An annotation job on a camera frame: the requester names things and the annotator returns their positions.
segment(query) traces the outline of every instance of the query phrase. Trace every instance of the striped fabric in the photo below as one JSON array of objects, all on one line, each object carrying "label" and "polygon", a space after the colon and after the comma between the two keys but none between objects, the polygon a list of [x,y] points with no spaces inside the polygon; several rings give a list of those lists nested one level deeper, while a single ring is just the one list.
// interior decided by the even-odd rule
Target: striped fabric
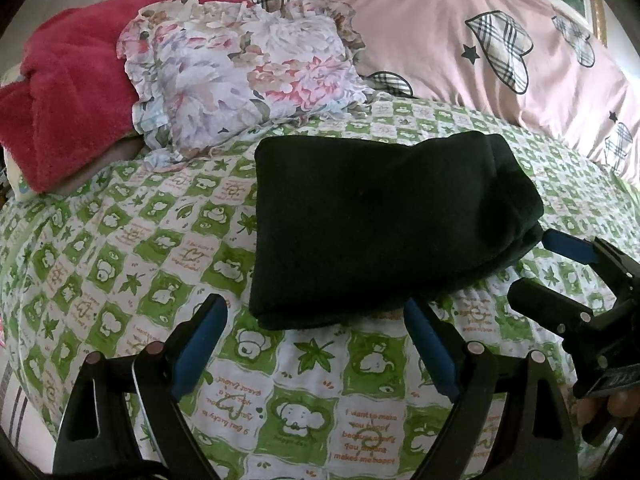
[{"label": "striped fabric", "polygon": [[0,347],[0,426],[25,459],[41,471],[50,473],[55,442],[27,400],[18,378],[8,363],[6,350]]}]

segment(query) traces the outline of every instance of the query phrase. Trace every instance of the pink blanket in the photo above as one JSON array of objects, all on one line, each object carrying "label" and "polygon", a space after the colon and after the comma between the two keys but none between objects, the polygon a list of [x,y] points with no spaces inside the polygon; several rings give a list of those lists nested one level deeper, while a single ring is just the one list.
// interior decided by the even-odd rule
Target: pink blanket
[{"label": "pink blanket", "polygon": [[115,46],[138,9],[158,1],[69,9],[34,32],[21,66],[25,81],[0,89],[0,144],[31,189],[46,191],[133,129],[138,95]]},{"label": "pink blanket", "polygon": [[356,69],[379,88],[493,114],[640,182],[640,100],[606,48],[549,2],[338,1],[366,44]]}]

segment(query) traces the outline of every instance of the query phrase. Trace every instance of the red blanket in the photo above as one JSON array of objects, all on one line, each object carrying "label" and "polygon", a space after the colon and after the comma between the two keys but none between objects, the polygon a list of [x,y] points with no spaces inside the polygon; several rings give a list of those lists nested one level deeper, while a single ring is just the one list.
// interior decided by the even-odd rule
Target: red blanket
[{"label": "red blanket", "polygon": [[0,144],[31,189],[46,191],[133,129],[138,95],[115,46],[140,8],[160,1],[65,10],[33,33],[20,69],[26,80],[0,89]]}]

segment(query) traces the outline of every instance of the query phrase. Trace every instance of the black cloth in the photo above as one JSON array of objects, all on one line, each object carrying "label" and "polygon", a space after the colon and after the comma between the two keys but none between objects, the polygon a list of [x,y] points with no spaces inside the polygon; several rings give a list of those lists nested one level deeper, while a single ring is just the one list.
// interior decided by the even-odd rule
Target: black cloth
[{"label": "black cloth", "polygon": [[249,310],[310,328],[427,300],[514,264],[542,238],[542,200],[499,135],[415,146],[269,137],[255,151]]}]

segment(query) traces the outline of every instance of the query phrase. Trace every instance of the bed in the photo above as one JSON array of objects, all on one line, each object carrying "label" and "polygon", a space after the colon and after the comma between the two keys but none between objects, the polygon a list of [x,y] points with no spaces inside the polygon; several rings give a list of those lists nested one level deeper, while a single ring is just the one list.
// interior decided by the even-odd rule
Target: bed
[{"label": "bed", "polygon": [[[597,148],[580,151],[575,138],[541,124],[524,129],[512,124],[518,117],[510,123],[474,103],[409,97],[403,81],[374,78],[378,88],[397,95],[379,92],[364,112],[343,119],[311,118],[299,127],[277,124],[241,134],[176,171],[151,171],[142,158],[119,162],[68,198],[10,201],[0,210],[6,351],[54,436],[89,352],[139,352],[164,340],[216,292],[226,300],[229,322],[196,390],[180,407],[221,478],[410,478],[451,405],[424,370],[401,311],[300,332],[267,332],[248,312],[259,228],[254,151],[265,136],[415,144],[467,130],[500,134],[538,188],[543,228],[599,236],[640,258],[640,192],[630,183],[636,138],[623,163],[607,165],[610,134],[599,126],[585,132],[594,132]],[[419,85],[415,92],[409,85],[410,93],[420,94]],[[623,93],[617,98],[629,107]],[[636,123],[627,122],[635,131]],[[507,302],[519,277],[535,278],[596,312],[614,299],[590,269],[538,246],[516,266],[441,298],[434,309],[467,340],[493,352],[542,351],[570,409],[571,358],[555,335]],[[140,407],[134,397],[128,401],[143,453],[156,457]],[[482,471],[503,403],[497,398],[492,405],[466,478]],[[573,422],[577,432],[575,417]],[[608,443],[593,448],[580,442],[583,475],[594,472]]]}]

